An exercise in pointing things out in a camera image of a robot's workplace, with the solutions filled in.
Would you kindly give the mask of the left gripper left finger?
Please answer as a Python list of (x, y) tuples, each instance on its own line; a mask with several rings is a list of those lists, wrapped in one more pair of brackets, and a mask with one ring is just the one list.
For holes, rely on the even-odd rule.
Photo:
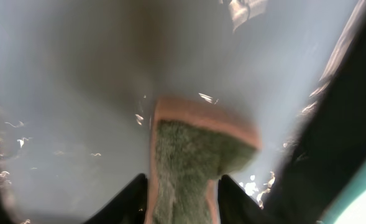
[(84, 224), (144, 224), (147, 194), (148, 179), (138, 174)]

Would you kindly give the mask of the light blue plate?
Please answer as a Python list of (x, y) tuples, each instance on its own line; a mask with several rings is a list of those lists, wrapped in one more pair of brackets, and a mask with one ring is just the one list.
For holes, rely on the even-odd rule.
[(318, 222), (366, 224), (366, 162)]

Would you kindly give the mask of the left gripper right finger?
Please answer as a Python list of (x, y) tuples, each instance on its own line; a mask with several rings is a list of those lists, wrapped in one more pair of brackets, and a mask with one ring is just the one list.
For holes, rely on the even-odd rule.
[(260, 207), (229, 175), (218, 182), (217, 202), (221, 224), (269, 224)]

